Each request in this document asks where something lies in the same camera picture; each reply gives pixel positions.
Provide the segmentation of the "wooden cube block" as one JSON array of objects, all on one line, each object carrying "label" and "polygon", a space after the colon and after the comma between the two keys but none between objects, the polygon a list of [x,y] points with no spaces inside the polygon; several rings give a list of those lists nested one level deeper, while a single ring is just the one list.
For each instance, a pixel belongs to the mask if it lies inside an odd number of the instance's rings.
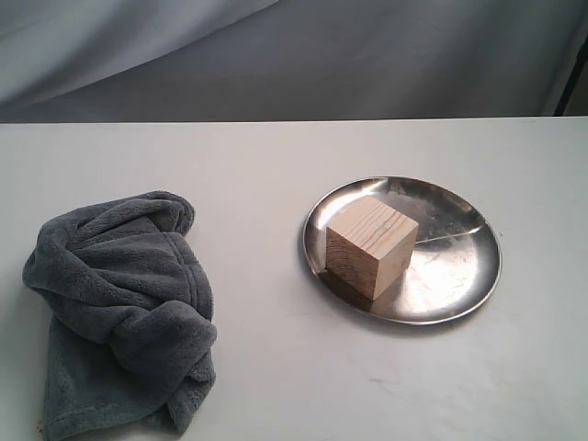
[{"label": "wooden cube block", "polygon": [[326,225],[326,268],[376,300],[411,263],[419,223],[374,197],[350,203]]}]

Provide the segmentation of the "grey fleece cloth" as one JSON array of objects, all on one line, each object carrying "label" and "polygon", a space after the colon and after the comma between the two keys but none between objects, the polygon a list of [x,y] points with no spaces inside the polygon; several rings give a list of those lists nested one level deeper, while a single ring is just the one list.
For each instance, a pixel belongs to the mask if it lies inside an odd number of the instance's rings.
[{"label": "grey fleece cloth", "polygon": [[44,436],[142,422],[183,434],[216,378],[213,297],[187,243],[195,211],[153,191],[42,225],[24,284],[51,309]]}]

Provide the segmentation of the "round stainless steel plate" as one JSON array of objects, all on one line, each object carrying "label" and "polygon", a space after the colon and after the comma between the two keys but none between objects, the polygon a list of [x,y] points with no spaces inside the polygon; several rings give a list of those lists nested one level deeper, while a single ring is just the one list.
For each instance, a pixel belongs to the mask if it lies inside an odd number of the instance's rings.
[{"label": "round stainless steel plate", "polygon": [[[371,196],[419,224],[408,269],[369,300],[326,267],[326,225],[355,200]],[[389,322],[431,325],[460,319],[492,294],[502,270],[491,225],[466,199],[438,185],[404,176],[346,183],[322,197],[300,230],[300,254],[313,276],[356,311]]]}]

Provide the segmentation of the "grey backdrop cloth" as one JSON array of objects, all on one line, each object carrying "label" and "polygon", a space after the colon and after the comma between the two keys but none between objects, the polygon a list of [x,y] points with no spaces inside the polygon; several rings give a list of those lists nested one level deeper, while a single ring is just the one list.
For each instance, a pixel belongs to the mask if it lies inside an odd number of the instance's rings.
[{"label": "grey backdrop cloth", "polygon": [[584,1],[4,1],[4,122],[546,116]]}]

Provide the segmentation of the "black backdrop stand pole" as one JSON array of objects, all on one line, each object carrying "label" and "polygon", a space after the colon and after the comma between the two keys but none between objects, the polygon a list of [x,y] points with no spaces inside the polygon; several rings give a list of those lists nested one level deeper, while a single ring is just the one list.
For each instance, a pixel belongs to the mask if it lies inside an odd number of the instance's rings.
[{"label": "black backdrop stand pole", "polygon": [[563,116],[567,106],[571,101],[573,91],[581,77],[583,66],[587,63],[587,41],[588,38],[585,38],[576,55],[574,65],[571,69],[571,73],[566,82],[566,85],[561,93],[558,104],[554,110],[553,117]]}]

